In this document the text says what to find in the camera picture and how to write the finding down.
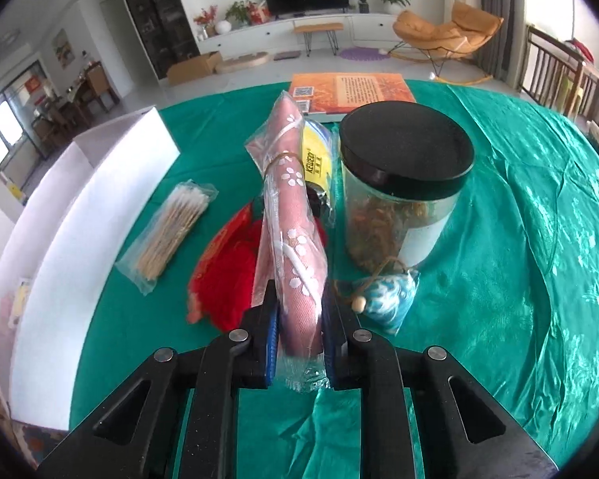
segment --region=wooden railing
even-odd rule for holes
[[[539,105],[599,126],[599,70],[532,25],[528,26],[522,77],[521,90]]]

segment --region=black jar lid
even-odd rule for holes
[[[340,124],[342,160],[359,180],[408,200],[457,193],[474,163],[474,148],[455,121],[432,108],[384,101],[356,108]]]

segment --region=white vase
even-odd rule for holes
[[[215,24],[215,32],[218,34],[226,34],[227,32],[230,32],[230,29],[231,24],[226,20],[221,20]]]
[[[384,2],[384,12],[387,14],[401,14],[404,10],[404,7],[401,4],[391,4],[389,2]]]

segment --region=small white ball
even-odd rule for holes
[[[215,24],[215,31],[218,34],[226,34],[226,33],[230,32],[231,28],[232,28],[232,25],[230,24],[230,22],[227,22],[226,20],[221,20],[220,22],[217,22]]]
[[[351,308],[355,313],[361,313],[366,308],[366,297],[363,295],[359,295],[353,299],[353,303],[351,304]]]

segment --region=purple rug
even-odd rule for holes
[[[362,46],[354,46],[353,48],[345,48],[340,52],[340,57],[350,59],[351,61],[380,61],[388,59],[390,56],[380,54],[377,48],[364,48]]]

